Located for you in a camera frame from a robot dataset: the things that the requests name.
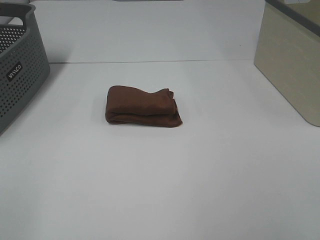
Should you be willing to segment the brown towel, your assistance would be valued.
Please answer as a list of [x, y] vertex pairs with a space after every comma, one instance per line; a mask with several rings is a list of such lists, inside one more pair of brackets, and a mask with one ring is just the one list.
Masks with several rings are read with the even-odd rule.
[[168, 88], [145, 92], [115, 85], [107, 93], [105, 119], [110, 124], [138, 124], [174, 128], [183, 124], [174, 93]]

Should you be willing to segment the beige plastic bin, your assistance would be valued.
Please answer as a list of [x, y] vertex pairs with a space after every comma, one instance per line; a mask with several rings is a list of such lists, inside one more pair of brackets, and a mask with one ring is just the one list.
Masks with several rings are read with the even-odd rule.
[[254, 65], [311, 125], [320, 125], [320, 2], [265, 1]]

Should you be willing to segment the grey perforated basket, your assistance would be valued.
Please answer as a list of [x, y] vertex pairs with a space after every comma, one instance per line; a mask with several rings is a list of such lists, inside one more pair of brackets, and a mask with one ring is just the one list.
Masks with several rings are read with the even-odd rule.
[[30, 103], [50, 74], [50, 65], [32, 4], [0, 4], [2, 17], [18, 24], [0, 26], [0, 131]]

